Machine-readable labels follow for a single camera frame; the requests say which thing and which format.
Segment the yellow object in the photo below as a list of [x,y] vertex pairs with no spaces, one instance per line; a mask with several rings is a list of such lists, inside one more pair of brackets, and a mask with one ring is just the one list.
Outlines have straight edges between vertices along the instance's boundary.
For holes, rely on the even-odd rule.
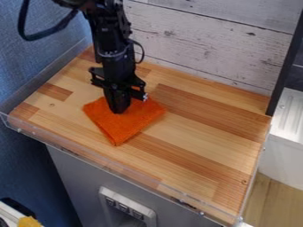
[[41,224],[34,217],[25,216],[19,219],[18,227],[41,227]]

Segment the orange towel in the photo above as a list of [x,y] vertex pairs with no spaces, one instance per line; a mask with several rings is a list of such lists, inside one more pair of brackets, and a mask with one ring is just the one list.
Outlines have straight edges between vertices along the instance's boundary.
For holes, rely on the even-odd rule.
[[105,98],[100,98],[85,105],[83,111],[105,133],[113,145],[121,145],[160,117],[165,109],[150,98],[146,102],[132,99],[131,106],[123,114],[114,114]]

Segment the wooden floor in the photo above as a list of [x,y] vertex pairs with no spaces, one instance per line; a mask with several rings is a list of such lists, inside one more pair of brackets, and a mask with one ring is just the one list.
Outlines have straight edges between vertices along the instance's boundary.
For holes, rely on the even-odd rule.
[[303,226],[303,191],[259,173],[244,213],[254,227]]

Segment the wooden board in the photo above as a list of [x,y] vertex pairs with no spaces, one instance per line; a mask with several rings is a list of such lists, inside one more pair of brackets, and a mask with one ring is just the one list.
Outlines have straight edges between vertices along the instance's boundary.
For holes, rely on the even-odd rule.
[[148,0],[156,4],[184,12],[293,34],[300,11],[301,0]]
[[302,226],[303,191],[258,173],[244,221],[256,227]]
[[133,38],[155,61],[244,89],[274,89],[291,35],[131,1],[125,8]]
[[233,224],[268,132],[268,97],[143,63],[137,73],[167,113],[114,147],[82,111],[102,95],[89,84],[93,62],[91,49],[74,59],[11,112],[23,120],[11,124]]

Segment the control panel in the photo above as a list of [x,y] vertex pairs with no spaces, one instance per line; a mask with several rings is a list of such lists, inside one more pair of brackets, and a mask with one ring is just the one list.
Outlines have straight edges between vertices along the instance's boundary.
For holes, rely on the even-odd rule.
[[[99,198],[105,210],[109,226],[120,227],[123,226],[123,220],[127,220],[125,222],[132,222],[132,226],[134,227],[157,227],[156,213],[150,208],[105,187],[100,188]],[[119,213],[113,212],[113,208],[115,211],[119,210],[121,213],[127,215],[127,218],[124,216],[124,219],[121,218],[120,221],[117,221],[119,219]]]

